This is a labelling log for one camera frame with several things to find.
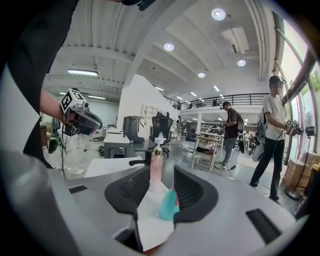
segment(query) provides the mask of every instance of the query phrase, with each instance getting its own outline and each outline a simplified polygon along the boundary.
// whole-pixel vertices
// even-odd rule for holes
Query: ceiling light
[[[167,52],[171,52],[173,51],[175,48],[175,46],[170,43],[170,42],[167,42],[165,45],[164,45],[164,49],[167,51]]]
[[[200,72],[200,73],[198,74],[198,77],[200,77],[200,78],[204,78],[205,76],[206,76],[206,74],[203,73],[203,72]]]
[[[226,17],[226,13],[224,10],[220,8],[216,8],[211,12],[212,18],[214,18],[217,21],[222,21]]]
[[[243,67],[244,65],[246,65],[246,61],[244,59],[238,60],[238,66],[239,67]]]
[[[85,71],[85,70],[76,70],[76,69],[69,69],[68,73],[72,75],[85,75],[85,76],[94,76],[94,77],[98,76],[98,73],[94,71]]]
[[[91,95],[89,95],[88,97],[92,98],[92,99],[99,99],[99,100],[105,100],[106,99],[104,97],[97,97],[97,96],[91,96]]]

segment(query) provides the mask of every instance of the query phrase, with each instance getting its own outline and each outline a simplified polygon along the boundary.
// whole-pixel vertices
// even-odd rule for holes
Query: air conditioner unit
[[[233,27],[222,31],[224,39],[230,44],[234,54],[245,54],[249,50],[249,44],[243,27]]]

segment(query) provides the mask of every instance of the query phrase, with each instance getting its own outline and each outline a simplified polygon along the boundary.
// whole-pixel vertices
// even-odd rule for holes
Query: pink liquid
[[[161,181],[163,158],[164,157],[162,155],[152,156],[150,167],[150,183],[157,183]]]

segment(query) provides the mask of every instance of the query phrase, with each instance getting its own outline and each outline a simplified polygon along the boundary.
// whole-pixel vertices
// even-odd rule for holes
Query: black chair
[[[193,132],[193,129],[191,128],[191,123],[187,123],[185,125],[185,128],[186,128],[186,132],[187,132],[187,135],[185,137],[185,140],[187,142],[195,142],[196,141],[196,138],[197,138],[197,135],[195,132]]]
[[[173,120],[168,117],[158,117],[158,116],[152,117],[153,130],[149,139],[152,142],[155,142],[155,138],[158,138],[159,134],[162,133],[163,137],[166,138],[166,140],[161,145],[169,143],[171,141],[170,128],[172,126],[172,123],[173,123]],[[154,149],[156,146],[157,144],[155,144],[153,147],[149,147],[148,150]],[[170,150],[165,147],[161,147],[161,148],[162,148],[162,151],[167,154],[167,157],[169,157]]]

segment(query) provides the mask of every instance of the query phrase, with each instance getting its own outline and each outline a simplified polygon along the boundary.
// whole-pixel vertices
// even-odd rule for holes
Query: soap dispenser bottle
[[[166,138],[163,138],[162,132],[160,132],[159,137],[154,139],[154,142],[157,146],[154,148],[152,157],[151,157],[151,166],[150,166],[150,187],[151,192],[157,192],[161,182],[162,175],[162,165],[164,161],[164,156],[162,155],[161,144],[164,143]]]

